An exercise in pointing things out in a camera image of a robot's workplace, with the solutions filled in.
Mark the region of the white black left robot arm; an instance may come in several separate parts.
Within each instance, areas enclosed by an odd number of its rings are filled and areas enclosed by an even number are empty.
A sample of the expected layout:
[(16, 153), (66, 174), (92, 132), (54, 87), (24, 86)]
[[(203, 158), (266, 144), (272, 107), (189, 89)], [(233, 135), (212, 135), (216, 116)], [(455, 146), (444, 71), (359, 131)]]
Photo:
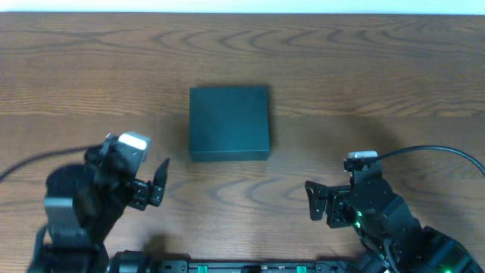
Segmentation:
[(126, 207), (143, 211), (163, 200), (170, 161), (165, 159), (151, 181), (136, 178), (123, 159), (67, 165), (46, 181), (47, 224), (37, 235), (29, 272), (157, 272), (144, 253), (123, 251), (110, 257), (105, 239)]

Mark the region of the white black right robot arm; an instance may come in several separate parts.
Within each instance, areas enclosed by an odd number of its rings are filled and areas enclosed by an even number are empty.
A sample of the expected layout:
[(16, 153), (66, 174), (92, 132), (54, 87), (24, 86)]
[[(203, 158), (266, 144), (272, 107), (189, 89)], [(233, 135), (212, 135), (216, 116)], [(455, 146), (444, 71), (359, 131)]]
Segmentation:
[(353, 227), (367, 252), (347, 272), (479, 273), (481, 267), (457, 240), (421, 226), (377, 164), (352, 170), (350, 183), (306, 181), (310, 218), (330, 228)]

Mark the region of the dark green box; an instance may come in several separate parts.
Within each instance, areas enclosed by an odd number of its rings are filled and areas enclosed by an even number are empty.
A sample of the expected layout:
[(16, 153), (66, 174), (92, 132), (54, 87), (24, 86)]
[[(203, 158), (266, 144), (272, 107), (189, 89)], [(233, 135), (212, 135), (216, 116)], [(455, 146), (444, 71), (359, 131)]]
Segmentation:
[(267, 86), (189, 90), (189, 154), (194, 162), (265, 161), (270, 150)]

